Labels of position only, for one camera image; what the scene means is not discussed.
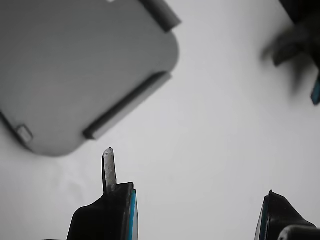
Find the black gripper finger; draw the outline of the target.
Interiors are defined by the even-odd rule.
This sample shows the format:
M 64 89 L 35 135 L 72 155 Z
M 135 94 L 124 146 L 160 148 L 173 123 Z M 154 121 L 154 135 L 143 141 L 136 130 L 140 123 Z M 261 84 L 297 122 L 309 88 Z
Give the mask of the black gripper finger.
M 264 197 L 256 240 L 319 240 L 320 229 L 305 220 L 282 195 L 270 191 Z

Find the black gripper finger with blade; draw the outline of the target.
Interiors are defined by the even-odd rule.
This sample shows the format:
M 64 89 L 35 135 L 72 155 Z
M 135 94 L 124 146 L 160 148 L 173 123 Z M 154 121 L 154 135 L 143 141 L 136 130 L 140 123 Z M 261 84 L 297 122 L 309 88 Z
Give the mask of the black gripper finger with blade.
M 117 183 L 114 151 L 102 155 L 103 194 L 73 214 L 68 240 L 137 240 L 138 203 L 132 182 Z

